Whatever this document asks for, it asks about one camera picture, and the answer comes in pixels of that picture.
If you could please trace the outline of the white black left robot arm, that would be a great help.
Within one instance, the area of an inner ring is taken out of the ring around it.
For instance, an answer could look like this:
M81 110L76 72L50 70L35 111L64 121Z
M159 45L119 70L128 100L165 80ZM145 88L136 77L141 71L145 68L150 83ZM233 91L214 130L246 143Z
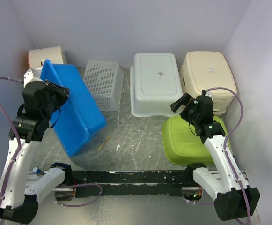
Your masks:
M57 186L68 187L74 176L71 166L54 163L49 171L30 188L26 188L34 152L44 133L52 126L49 121L70 96L70 89L48 80L36 80L25 85L24 102L16 117L8 118L9 148L0 179L0 219L29 224L42 200Z

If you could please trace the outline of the blue plastic tray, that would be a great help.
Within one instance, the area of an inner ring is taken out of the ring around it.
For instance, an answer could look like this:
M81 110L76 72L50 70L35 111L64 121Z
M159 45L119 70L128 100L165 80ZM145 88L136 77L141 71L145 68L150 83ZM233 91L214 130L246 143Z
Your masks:
M66 152L73 157L106 125L106 119L72 64L54 64L45 60L40 78L70 90L60 112L54 112L51 123Z

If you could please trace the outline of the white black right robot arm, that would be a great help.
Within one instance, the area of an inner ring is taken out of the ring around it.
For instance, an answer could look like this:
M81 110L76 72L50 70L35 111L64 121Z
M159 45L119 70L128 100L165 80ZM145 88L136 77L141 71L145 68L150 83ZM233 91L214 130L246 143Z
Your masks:
M212 98L206 94L192 97L185 93L170 108L176 112L181 106L184 106L181 118L194 126L196 135L213 159L220 180L211 175L203 163L187 165L180 178L189 186L200 185L212 197L220 220L246 218L246 224L250 224L260 192L250 186L238 168L228 146L228 136L222 125L214 120Z

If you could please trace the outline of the large white plastic tub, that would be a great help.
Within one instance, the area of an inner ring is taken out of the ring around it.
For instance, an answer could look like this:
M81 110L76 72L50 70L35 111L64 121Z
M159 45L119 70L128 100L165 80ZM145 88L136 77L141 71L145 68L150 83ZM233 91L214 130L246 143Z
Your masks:
M177 115L170 105L183 95L171 53L137 53L130 71L131 113L135 117Z

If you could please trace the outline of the green plastic tray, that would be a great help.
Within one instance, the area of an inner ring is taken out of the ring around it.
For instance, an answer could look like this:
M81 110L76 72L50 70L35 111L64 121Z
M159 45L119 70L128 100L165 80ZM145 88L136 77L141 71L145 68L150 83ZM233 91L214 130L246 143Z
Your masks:
M180 116L168 118L162 126L162 139L165 155L169 162L175 165L204 163L213 165L213 158L201 139L192 131L189 125Z

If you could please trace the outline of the beige perforated laundry basket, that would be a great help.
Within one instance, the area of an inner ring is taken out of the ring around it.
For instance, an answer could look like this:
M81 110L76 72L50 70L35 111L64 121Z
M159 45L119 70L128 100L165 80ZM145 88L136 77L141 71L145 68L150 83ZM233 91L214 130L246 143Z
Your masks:
M230 67L220 52L188 52L179 71L183 93L196 98L202 90L228 88L237 93Z

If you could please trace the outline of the white perforated basket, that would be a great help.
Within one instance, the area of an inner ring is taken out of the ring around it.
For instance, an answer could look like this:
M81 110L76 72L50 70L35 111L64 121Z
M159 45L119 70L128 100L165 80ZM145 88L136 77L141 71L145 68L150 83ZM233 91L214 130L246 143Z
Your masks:
M124 72L116 62L94 61L87 63L83 81L103 112L119 109Z

